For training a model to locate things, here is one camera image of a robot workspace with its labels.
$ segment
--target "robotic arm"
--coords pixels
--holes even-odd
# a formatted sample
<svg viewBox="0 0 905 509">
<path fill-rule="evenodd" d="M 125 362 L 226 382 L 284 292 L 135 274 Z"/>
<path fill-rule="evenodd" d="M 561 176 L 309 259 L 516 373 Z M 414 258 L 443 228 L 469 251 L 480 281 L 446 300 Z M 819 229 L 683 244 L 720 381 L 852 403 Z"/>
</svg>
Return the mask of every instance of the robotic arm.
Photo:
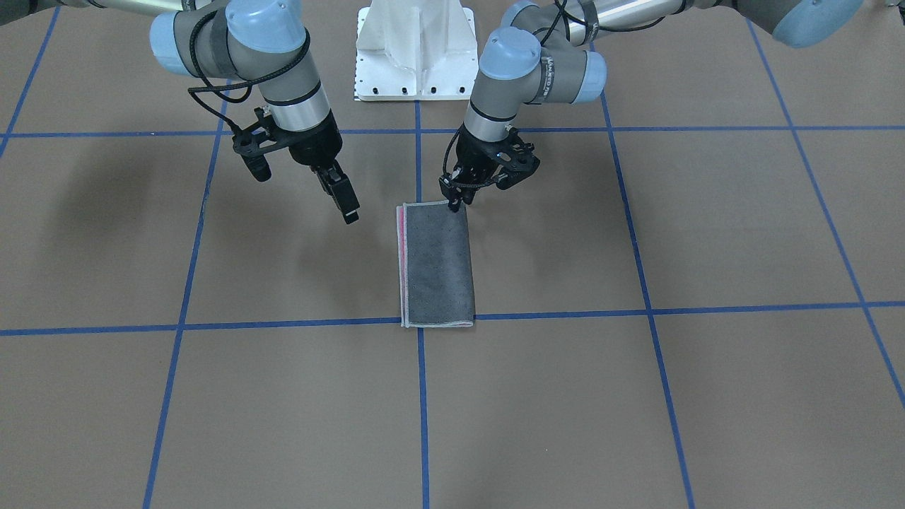
<svg viewBox="0 0 905 509">
<path fill-rule="evenodd" d="M 16 0 L 4 2 L 0 24 L 58 5 L 156 15 L 150 42 L 157 61 L 204 82 L 189 94 L 229 126 L 233 150 L 254 178 L 271 177 L 267 153 L 289 149 L 296 162 L 311 167 L 346 224 L 358 219 L 355 191 L 336 161 L 342 138 L 309 51 L 301 0 Z M 215 87 L 209 78 L 238 83 Z M 242 102 L 255 85 L 266 106 L 254 110 L 258 121 L 244 129 L 198 97 L 212 92 Z M 223 94 L 240 89 L 245 92 L 238 98 Z"/>
<path fill-rule="evenodd" d="M 521 104 L 594 101 L 606 82 L 598 53 L 578 50 L 601 36 L 650 28 L 692 7 L 726 5 L 792 47 L 819 43 L 847 23 L 862 0 L 554 0 L 540 7 L 519 0 L 491 33 L 465 112 L 443 158 L 440 189 L 449 207 L 470 205 L 475 193 L 508 189 L 540 165 L 534 146 L 512 122 Z M 455 144 L 457 162 L 447 172 Z"/>
</svg>

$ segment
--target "gray towel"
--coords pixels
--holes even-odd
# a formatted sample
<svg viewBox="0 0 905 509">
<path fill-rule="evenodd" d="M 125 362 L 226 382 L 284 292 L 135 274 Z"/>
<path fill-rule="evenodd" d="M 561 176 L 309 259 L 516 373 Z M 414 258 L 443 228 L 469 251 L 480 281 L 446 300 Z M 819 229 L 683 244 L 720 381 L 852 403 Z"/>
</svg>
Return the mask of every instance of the gray towel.
<svg viewBox="0 0 905 509">
<path fill-rule="evenodd" d="M 445 201 L 396 208 L 403 327 L 474 324 L 472 251 L 465 207 Z"/>
</svg>

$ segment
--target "white plastic mount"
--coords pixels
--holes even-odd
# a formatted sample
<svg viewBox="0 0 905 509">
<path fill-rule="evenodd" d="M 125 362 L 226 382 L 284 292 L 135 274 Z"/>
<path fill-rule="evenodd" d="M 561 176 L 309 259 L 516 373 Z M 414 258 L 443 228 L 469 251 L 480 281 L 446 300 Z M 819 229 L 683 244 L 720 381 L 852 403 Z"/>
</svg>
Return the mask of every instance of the white plastic mount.
<svg viewBox="0 0 905 509">
<path fill-rule="evenodd" d="M 362 101 L 468 99 L 478 75 L 474 12 L 459 0 L 373 0 L 358 11 Z"/>
</svg>

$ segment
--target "light blue joint cap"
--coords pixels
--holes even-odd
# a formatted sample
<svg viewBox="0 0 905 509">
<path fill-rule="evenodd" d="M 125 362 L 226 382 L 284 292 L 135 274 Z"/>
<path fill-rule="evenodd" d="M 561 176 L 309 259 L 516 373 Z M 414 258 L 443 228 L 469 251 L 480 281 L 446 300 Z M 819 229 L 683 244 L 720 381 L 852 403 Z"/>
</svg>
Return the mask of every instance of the light blue joint cap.
<svg viewBox="0 0 905 509">
<path fill-rule="evenodd" d="M 288 53 L 305 44 L 301 0 L 233 0 L 226 24 L 236 41 L 263 53 Z"/>
<path fill-rule="evenodd" d="M 581 89 L 572 104 L 576 102 L 596 101 L 604 91 L 606 85 L 606 61 L 604 56 L 597 52 L 585 52 L 587 54 L 587 66 L 585 66 L 585 79 L 581 81 Z"/>
<path fill-rule="evenodd" d="M 802 0 L 773 31 L 773 38 L 793 48 L 806 48 L 832 35 L 850 19 L 862 0 Z"/>
<path fill-rule="evenodd" d="M 154 18 L 151 23 L 151 52 L 157 58 L 157 63 L 164 69 L 173 74 L 183 74 L 191 76 L 192 73 L 186 69 L 186 65 L 179 56 L 179 50 L 176 48 L 176 33 L 173 30 L 173 22 L 178 13 L 163 13 Z"/>
<path fill-rule="evenodd" d="M 526 8 L 534 5 L 537 7 L 538 5 L 534 2 L 530 2 L 529 0 L 519 0 L 515 4 L 510 5 L 510 8 L 506 9 L 506 12 L 503 13 L 503 19 L 500 21 L 500 26 L 512 26 L 512 22 L 515 21 L 515 17 L 519 15 L 520 12 L 524 11 Z"/>
<path fill-rule="evenodd" d="M 478 67 L 494 80 L 517 80 L 534 71 L 539 63 L 538 38 L 514 26 L 502 26 L 491 32 Z"/>
</svg>

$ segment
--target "blue grid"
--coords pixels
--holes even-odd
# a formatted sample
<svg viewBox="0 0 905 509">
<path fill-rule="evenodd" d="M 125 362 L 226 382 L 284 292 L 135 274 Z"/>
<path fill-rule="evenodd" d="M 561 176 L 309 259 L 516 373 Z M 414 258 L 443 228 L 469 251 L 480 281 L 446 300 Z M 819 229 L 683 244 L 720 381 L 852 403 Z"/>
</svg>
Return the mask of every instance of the blue grid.
<svg viewBox="0 0 905 509">
<path fill-rule="evenodd" d="M 47 45 L 51 40 L 53 29 L 57 23 L 60 8 L 54 9 L 52 18 L 49 22 L 46 35 L 43 38 L 41 47 L 34 59 L 34 63 L 28 78 L 25 82 L 23 90 L 16 103 L 12 118 L 10 119 L 6 130 L 0 137 L 0 157 L 3 156 L 6 146 L 10 139 L 42 139 L 42 138 L 124 138 L 124 137 L 173 137 L 173 136 L 194 136 L 194 137 L 211 137 L 213 139 L 213 148 L 208 166 L 207 179 L 205 182 L 205 191 L 202 197 L 201 209 L 198 214 L 198 223 L 195 230 L 195 241 L 192 246 L 192 253 L 189 263 L 188 274 L 186 275 L 186 286 L 183 294 L 183 301 L 180 308 L 177 323 L 170 324 L 148 324 L 148 325 L 122 325 L 122 326 L 102 326 L 102 327 L 61 327 L 61 328 L 34 328 L 34 329 L 5 329 L 0 330 L 0 337 L 14 336 L 36 336 L 36 335 L 74 335 L 74 334 L 103 334 L 103 333 L 122 333 L 122 332 L 154 332 L 154 331 L 173 331 L 176 334 L 173 344 L 173 350 L 167 372 L 167 384 L 164 390 L 163 403 L 160 410 L 160 418 L 157 426 L 157 434 L 152 452 L 151 464 L 148 470 L 148 483 L 146 486 L 143 508 L 148 509 L 151 506 L 151 500 L 154 492 L 154 483 L 157 474 L 157 465 L 160 458 L 160 450 L 163 445 L 163 439 L 167 424 L 167 413 L 169 402 L 172 395 L 173 385 L 175 383 L 176 366 L 179 358 L 179 351 L 182 343 L 183 333 L 185 331 L 214 331 L 214 330 L 236 330 L 236 329 L 267 329 L 267 328 L 304 328 L 304 327 L 333 327 L 333 326 L 349 326 L 349 325 L 372 325 L 399 323 L 400 318 L 392 317 L 374 317 L 360 319 L 326 319 L 326 320 L 297 320 L 297 321 L 270 321 L 270 322 L 209 322 L 209 323 L 187 323 L 186 316 L 188 305 L 191 298 L 192 284 L 195 277 L 195 267 L 197 257 L 200 250 L 202 233 L 205 224 L 205 206 L 210 194 L 210 186 L 214 177 L 214 169 L 216 167 L 217 152 L 220 140 L 223 135 L 230 135 L 229 131 L 223 129 L 223 121 L 220 120 L 215 130 L 161 130 L 161 131 L 123 131 L 123 132 L 14 132 L 15 124 L 19 118 L 22 107 L 28 96 L 28 91 L 32 85 L 34 76 L 38 72 L 41 60 L 47 49 Z M 675 408 L 672 402 L 672 393 L 670 391 L 669 378 L 667 375 L 666 363 L 662 356 L 659 335 L 656 326 L 656 317 L 664 315 L 688 315 L 688 314 L 718 314 L 718 313 L 740 313 L 740 312 L 800 312 L 809 310 L 844 310 L 844 309 L 860 309 L 862 310 L 865 320 L 867 321 L 872 336 L 877 344 L 881 358 L 889 372 L 891 382 L 898 393 L 900 403 L 905 408 L 905 391 L 902 389 L 900 379 L 891 363 L 889 353 L 886 350 L 882 337 L 877 330 L 876 324 L 872 317 L 872 309 L 880 308 L 905 308 L 905 301 L 866 301 L 858 279 L 855 275 L 852 264 L 843 246 L 843 242 L 835 227 L 833 217 L 829 207 L 826 205 L 824 195 L 817 182 L 815 173 L 813 172 L 804 146 L 801 143 L 798 132 L 809 130 L 835 130 L 835 131 L 859 131 L 859 130 L 905 130 L 902 125 L 885 125 L 885 126 L 802 126 L 794 124 L 792 117 L 786 107 L 786 102 L 782 92 L 776 82 L 776 78 L 770 69 L 766 54 L 757 37 L 757 32 L 751 22 L 748 22 L 748 30 L 750 31 L 754 45 L 757 47 L 758 55 L 764 65 L 764 69 L 770 79 L 770 82 L 776 93 L 776 98 L 786 118 L 786 125 L 783 126 L 634 126 L 634 127 L 615 127 L 610 120 L 609 109 L 607 107 L 605 94 L 601 96 L 601 105 L 604 111 L 605 126 L 589 126 L 578 128 L 553 128 L 553 127 L 536 127 L 523 128 L 524 132 L 599 132 L 606 133 L 610 149 L 612 151 L 616 176 L 619 182 L 620 194 L 624 204 L 625 219 L 629 229 L 633 245 L 633 253 L 635 259 L 638 280 L 643 295 L 644 308 L 632 310 L 600 310 L 586 312 L 524 312 L 524 313 L 486 313 L 477 314 L 477 321 L 520 321 L 520 320 L 552 320 L 552 319 L 582 319 L 582 318 L 606 318 L 606 317 L 625 317 L 625 316 L 643 316 L 648 320 L 651 338 L 653 341 L 654 352 L 657 365 L 661 375 L 663 396 L 666 404 L 666 410 L 669 415 L 676 454 L 679 460 L 682 482 L 684 484 L 687 504 L 690 509 L 695 506 L 693 490 L 691 487 L 691 477 L 684 458 L 684 452 L 681 444 L 681 433 L 679 430 L 678 419 L 676 418 Z M 221 110 L 225 110 L 226 103 L 224 101 Z M 421 125 L 421 105 L 419 102 L 414 104 L 414 129 L 360 129 L 360 130 L 342 130 L 343 134 L 405 134 L 415 136 L 415 188 L 416 200 L 422 201 L 422 135 L 423 134 L 452 134 L 456 129 L 423 129 Z M 794 138 L 798 148 L 802 162 L 805 165 L 808 177 L 810 178 L 816 197 L 824 212 L 824 219 L 829 225 L 839 254 L 843 259 L 846 271 L 849 274 L 853 288 L 858 297 L 857 302 L 844 303 L 804 303 L 804 304 L 769 304 L 769 305 L 750 305 L 750 306 L 713 306 L 713 307 L 692 307 L 692 308 L 654 308 L 651 304 L 651 298 L 644 276 L 644 268 L 640 247 L 637 242 L 637 236 L 634 230 L 634 222 L 632 220 L 631 206 L 625 189 L 622 167 L 619 161 L 618 147 L 616 146 L 615 133 L 617 132 L 657 132 L 657 131 L 788 131 Z M 418 354 L 418 376 L 419 376 L 419 408 L 421 417 L 421 449 L 422 449 L 422 497 L 424 509 L 430 507 L 430 473 L 429 473 L 429 454 L 428 454 L 428 406 L 427 406 L 427 382 L 426 382 L 426 361 L 424 346 L 424 329 L 417 330 L 417 354 Z"/>
</svg>

